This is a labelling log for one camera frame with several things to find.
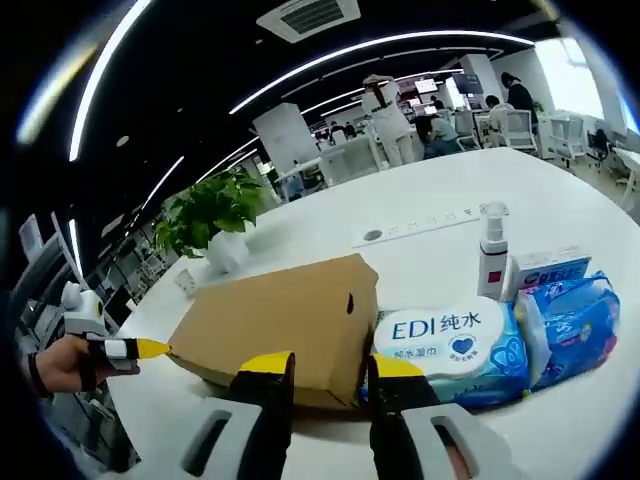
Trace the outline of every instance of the hand sanitizer bottle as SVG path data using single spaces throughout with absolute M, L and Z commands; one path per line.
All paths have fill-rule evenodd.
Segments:
M 502 219 L 507 207 L 502 202 L 483 205 L 480 209 L 486 230 L 480 239 L 480 272 L 478 295 L 500 301 L 507 268 L 507 240 L 502 231 Z

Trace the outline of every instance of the box hole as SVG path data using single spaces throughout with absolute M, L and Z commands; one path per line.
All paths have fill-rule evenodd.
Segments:
M 349 294 L 349 302 L 347 302 L 347 314 L 351 315 L 353 312 L 353 295 Z

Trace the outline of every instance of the black ceiling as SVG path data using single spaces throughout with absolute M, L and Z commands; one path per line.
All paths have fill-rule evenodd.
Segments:
M 292 68 L 343 47 L 407 32 L 466 29 L 531 40 L 556 32 L 552 22 L 544 21 L 533 22 L 524 30 L 505 30 L 514 20 L 536 12 L 527 0 L 397 0 L 392 8 L 386 2 L 360 0 L 361 19 L 289 44 L 256 24 L 258 17 L 280 3 L 153 0 L 102 77 L 74 163 L 67 161 L 71 132 L 98 54 L 70 83 L 37 142 L 22 152 L 22 169 L 46 172 L 35 182 L 43 195 L 26 199 L 23 209 L 26 214 L 48 214 L 55 209 L 63 218 L 76 218 L 85 271 L 96 264 L 98 253 L 107 244 L 122 239 L 132 210 L 147 199 L 180 156 L 185 156 L 184 161 L 145 208 L 139 222 L 157 213 L 167 196 L 192 184 L 250 140 L 254 136 L 248 131 L 251 121 L 297 87 L 354 63 L 399 52 L 470 46 L 490 48 L 488 52 L 493 55 L 525 47 L 479 37 L 435 37 L 379 45 L 303 72 L 229 115 L 231 108 L 249 94 Z M 85 8 L 78 14 L 86 13 Z M 92 13 L 101 15 L 105 11 Z M 72 30 L 78 25 L 68 21 L 66 28 Z M 286 101 L 297 103 L 303 110 L 358 88 L 368 74 L 402 76 L 435 70 L 464 53 L 442 50 L 382 58 L 310 84 Z M 322 111 L 310 114 L 308 122 L 315 123 Z M 123 135 L 130 140 L 117 148 L 116 142 Z M 103 227 L 122 213 L 122 227 L 101 239 Z

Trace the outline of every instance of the white pillar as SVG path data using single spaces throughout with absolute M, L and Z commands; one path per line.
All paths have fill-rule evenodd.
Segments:
M 315 139 L 295 104 L 281 103 L 253 125 L 280 175 L 294 168 L 294 160 L 304 163 L 318 157 Z
M 444 82 L 438 85 L 438 91 L 435 93 L 435 96 L 444 104 L 445 108 L 453 108 L 449 90 L 447 90 L 447 85 Z
M 494 95 L 498 97 L 498 100 L 503 101 L 502 89 L 496 72 L 491 66 L 489 57 L 480 53 L 470 53 L 460 59 L 460 65 L 462 66 L 464 73 L 469 75 L 477 75 L 482 85 L 484 94 L 481 96 L 483 106 L 485 106 L 484 99 L 487 95 Z

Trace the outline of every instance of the green leaves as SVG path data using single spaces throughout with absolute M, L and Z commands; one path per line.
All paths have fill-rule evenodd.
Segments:
M 262 185 L 244 172 L 223 172 L 191 186 L 167 201 L 166 221 L 155 228 L 156 247 L 198 258 L 220 230 L 244 232 L 255 225 Z

